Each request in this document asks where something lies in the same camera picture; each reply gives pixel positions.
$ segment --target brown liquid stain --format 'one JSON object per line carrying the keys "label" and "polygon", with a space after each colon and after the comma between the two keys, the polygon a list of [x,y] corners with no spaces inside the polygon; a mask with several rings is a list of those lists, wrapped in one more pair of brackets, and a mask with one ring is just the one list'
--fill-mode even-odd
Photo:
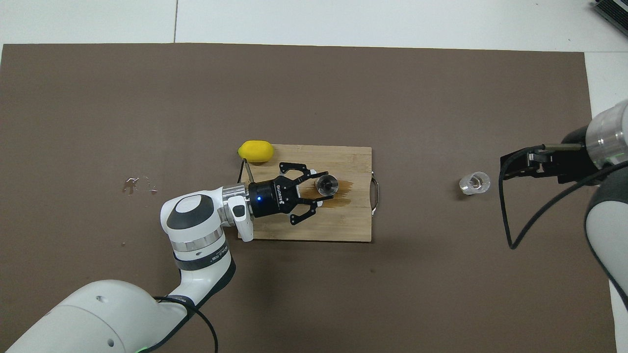
{"label": "brown liquid stain", "polygon": [[[326,208],[334,209],[336,207],[343,207],[351,203],[351,200],[347,198],[347,194],[351,190],[353,186],[352,182],[348,182],[346,180],[338,181],[338,192],[333,196],[331,200],[323,201],[323,206]],[[318,198],[321,195],[316,190],[314,185],[307,186],[307,188],[299,188],[299,192],[301,193],[301,197],[303,198]]]}

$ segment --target brown mat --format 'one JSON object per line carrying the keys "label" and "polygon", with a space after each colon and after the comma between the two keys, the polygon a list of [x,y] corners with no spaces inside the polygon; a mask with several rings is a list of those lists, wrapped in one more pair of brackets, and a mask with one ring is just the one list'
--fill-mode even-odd
{"label": "brown mat", "polygon": [[[222,352],[615,350],[583,235],[592,190],[516,251],[496,183],[457,190],[588,123],[581,53],[6,45],[1,65],[0,350],[88,282],[174,288],[161,204],[235,182],[247,139],[372,146],[381,199],[372,243],[244,244],[231,231],[235,277],[203,307]],[[129,177],[148,179],[128,196]],[[507,182],[513,227],[563,187]],[[195,318],[161,350],[210,347]]]}

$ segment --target black button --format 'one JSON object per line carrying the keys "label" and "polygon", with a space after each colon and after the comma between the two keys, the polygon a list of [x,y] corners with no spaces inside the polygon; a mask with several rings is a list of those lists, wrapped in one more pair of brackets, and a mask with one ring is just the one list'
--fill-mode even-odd
{"label": "black button", "polygon": [[233,211],[234,211],[234,216],[242,217],[244,215],[244,206],[243,205],[235,206],[233,208]]}

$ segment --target cutting board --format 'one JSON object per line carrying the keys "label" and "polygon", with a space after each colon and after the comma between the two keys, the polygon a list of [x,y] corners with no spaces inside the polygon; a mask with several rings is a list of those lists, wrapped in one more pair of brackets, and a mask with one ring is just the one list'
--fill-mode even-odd
{"label": "cutting board", "polygon": [[[291,225],[286,214],[256,218],[253,221],[255,239],[301,241],[371,241],[371,148],[346,146],[307,146],[274,144],[273,158],[264,163],[251,163],[251,173],[257,182],[279,175],[279,162],[303,163],[317,172],[328,171],[338,179],[338,192],[326,200],[316,214],[303,222]],[[290,179],[301,175],[289,171]],[[249,183],[247,173],[242,179]],[[321,195],[315,179],[299,185],[303,198]],[[299,205],[295,214],[303,214],[309,206]]]}

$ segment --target lemon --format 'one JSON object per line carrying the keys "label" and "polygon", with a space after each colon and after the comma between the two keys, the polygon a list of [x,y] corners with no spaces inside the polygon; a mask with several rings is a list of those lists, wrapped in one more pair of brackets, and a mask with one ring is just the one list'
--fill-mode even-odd
{"label": "lemon", "polygon": [[246,158],[252,163],[268,162],[273,157],[274,148],[268,141],[252,139],[237,149],[237,154],[241,158]]}

